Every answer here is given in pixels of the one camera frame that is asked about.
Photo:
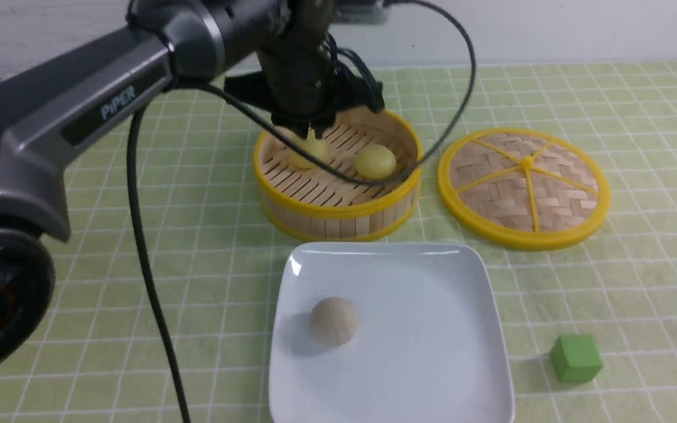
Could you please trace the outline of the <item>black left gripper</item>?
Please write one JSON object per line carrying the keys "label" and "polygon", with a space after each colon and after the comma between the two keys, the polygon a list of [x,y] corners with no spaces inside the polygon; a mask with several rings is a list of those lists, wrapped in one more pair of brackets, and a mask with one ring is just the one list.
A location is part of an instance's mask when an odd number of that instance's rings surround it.
{"label": "black left gripper", "polygon": [[352,50],[330,34],[334,1],[289,1],[289,22],[256,51],[261,70],[228,77],[224,91],[265,110],[301,139],[323,139],[339,113],[386,107],[383,85]]}

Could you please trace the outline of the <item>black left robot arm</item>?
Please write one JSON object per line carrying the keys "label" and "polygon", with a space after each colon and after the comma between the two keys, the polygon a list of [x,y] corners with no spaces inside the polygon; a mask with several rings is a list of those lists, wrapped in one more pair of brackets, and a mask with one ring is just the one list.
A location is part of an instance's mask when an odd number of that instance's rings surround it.
{"label": "black left robot arm", "polygon": [[331,24],[379,25],[382,1],[132,1],[126,26],[0,82],[0,364],[55,286],[43,234],[71,236],[65,169],[157,96],[209,83],[255,53],[224,91],[304,136],[339,113],[384,107],[382,85],[330,51]]}

